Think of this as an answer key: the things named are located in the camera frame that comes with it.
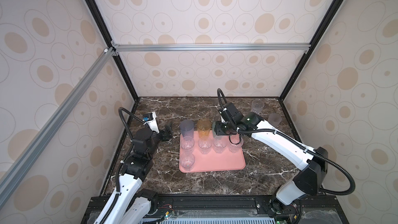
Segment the yellow transparent tumbler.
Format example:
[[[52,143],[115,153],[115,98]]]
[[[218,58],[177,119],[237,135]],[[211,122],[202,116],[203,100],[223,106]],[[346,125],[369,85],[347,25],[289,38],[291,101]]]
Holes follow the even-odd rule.
[[[206,139],[209,137],[211,125],[212,123],[209,119],[200,119],[197,122],[197,131],[200,139]]]

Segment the clear faceted glass front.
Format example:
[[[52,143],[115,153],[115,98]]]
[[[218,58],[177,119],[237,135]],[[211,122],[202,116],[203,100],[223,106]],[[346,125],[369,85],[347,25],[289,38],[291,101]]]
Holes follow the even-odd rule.
[[[212,148],[212,140],[209,138],[202,137],[198,141],[198,146],[200,149],[201,154],[206,155],[210,153]]]

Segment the clear faceted glass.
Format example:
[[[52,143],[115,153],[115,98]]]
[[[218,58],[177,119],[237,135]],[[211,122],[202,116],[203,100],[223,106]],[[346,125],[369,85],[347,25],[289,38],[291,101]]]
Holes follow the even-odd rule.
[[[180,148],[182,152],[192,153],[194,150],[195,140],[190,136],[186,136],[180,139]]]
[[[212,140],[209,138],[202,137],[198,141],[198,146],[200,149],[201,154],[206,155],[210,153],[212,148]]]

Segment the pink plastic tray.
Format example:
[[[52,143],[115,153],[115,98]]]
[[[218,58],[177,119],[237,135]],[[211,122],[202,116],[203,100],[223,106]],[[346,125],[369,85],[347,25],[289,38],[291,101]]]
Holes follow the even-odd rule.
[[[180,165],[180,158],[184,154],[180,148],[179,158],[179,169],[183,173],[195,173],[195,172],[214,172],[214,171],[231,171],[231,170],[242,170],[246,166],[242,149],[236,153],[232,153],[228,148],[223,153],[216,153],[211,148],[210,153],[203,155],[200,152],[197,141],[199,141],[199,135],[197,131],[194,131],[194,150],[191,154],[195,156],[195,164],[191,171],[185,171]]]

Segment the grey frosted tumbler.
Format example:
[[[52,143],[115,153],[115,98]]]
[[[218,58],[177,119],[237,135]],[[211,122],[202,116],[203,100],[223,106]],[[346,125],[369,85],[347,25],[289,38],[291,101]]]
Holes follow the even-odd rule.
[[[183,120],[180,123],[180,131],[182,137],[194,138],[194,122],[192,120]]]

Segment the green frosted tumbler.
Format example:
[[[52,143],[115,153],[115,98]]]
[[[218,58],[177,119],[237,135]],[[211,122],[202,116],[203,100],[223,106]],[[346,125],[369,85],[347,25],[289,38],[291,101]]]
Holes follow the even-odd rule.
[[[222,126],[222,122],[220,120],[214,121],[212,123],[212,135],[214,138],[218,137],[218,136],[222,136],[223,131],[221,129]]]

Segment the small clear cup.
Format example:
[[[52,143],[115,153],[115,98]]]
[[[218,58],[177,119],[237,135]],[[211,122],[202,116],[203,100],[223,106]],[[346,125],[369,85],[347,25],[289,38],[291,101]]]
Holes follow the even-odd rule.
[[[185,153],[180,158],[180,165],[185,171],[191,171],[195,164],[195,156],[191,153]]]

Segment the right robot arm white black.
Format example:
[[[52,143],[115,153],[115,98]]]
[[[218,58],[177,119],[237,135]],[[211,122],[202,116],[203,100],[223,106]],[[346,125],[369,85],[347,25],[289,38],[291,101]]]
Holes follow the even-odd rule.
[[[282,131],[276,129],[261,116],[251,112],[240,120],[229,119],[215,121],[213,133],[217,136],[246,135],[270,148],[292,162],[299,172],[294,178],[280,186],[274,194],[274,202],[289,205],[302,196],[315,196],[319,192],[334,196],[346,196],[356,189],[353,177],[347,170],[328,159],[328,151],[322,147],[314,149],[306,146]],[[322,188],[328,166],[339,170],[349,181],[349,188],[344,191],[333,191]]]

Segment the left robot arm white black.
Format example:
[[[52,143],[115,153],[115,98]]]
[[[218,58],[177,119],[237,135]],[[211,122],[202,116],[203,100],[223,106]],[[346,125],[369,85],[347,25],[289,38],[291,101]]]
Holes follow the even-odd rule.
[[[135,135],[129,133],[131,149],[118,168],[115,189],[94,221],[96,224],[139,224],[147,214],[157,211],[158,194],[140,189],[153,167],[161,142],[173,138],[172,124],[159,129],[154,121],[144,124]]]

